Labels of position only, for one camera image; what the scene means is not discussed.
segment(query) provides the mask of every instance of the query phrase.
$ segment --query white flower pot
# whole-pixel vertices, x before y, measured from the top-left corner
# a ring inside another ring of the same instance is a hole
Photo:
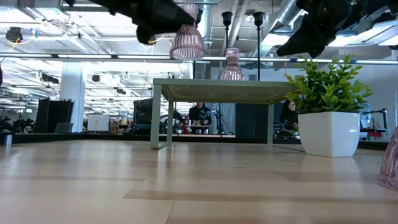
[[[359,141],[359,114],[323,112],[298,116],[305,153],[316,156],[353,156]]]

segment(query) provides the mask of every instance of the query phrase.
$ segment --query wooden table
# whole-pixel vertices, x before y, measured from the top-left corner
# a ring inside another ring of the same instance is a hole
[[[268,144],[273,143],[274,104],[285,100],[294,90],[287,82],[154,79],[150,148],[161,149],[172,144],[173,123],[167,123],[167,142],[159,145],[160,97],[169,101],[169,121],[173,120],[174,102],[268,104]]]

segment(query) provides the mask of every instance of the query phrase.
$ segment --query green leaves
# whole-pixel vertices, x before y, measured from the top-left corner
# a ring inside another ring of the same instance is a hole
[[[296,90],[286,95],[290,101],[295,101],[297,108],[303,113],[318,113],[324,111],[357,112],[359,103],[366,102],[365,98],[372,95],[369,85],[364,85],[354,78],[361,65],[350,65],[353,55],[345,55],[343,62],[335,58],[328,65],[329,71],[318,70],[318,63],[304,59],[297,68],[303,68],[306,75],[291,77],[285,74],[287,81],[296,86]]]

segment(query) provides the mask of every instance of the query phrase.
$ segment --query table leg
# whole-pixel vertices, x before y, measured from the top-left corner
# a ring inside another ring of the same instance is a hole
[[[274,105],[268,105],[268,135],[267,143],[269,146],[274,143]]]
[[[161,149],[159,147],[159,125],[160,125],[160,97],[162,95],[162,85],[154,85],[154,98],[152,102],[152,122],[150,125],[150,148]]]
[[[171,146],[173,140],[173,114],[174,102],[169,99],[169,117],[167,119],[167,146]]]

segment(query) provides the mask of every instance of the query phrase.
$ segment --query potted plant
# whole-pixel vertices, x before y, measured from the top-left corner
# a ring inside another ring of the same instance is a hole
[[[318,63],[305,59],[296,64],[306,76],[293,78],[285,75],[298,90],[287,98],[297,104],[301,143],[307,154],[330,157],[353,156],[359,141],[359,110],[365,97],[371,96],[369,85],[355,76],[363,66],[344,64],[334,59],[328,71],[319,70]]]

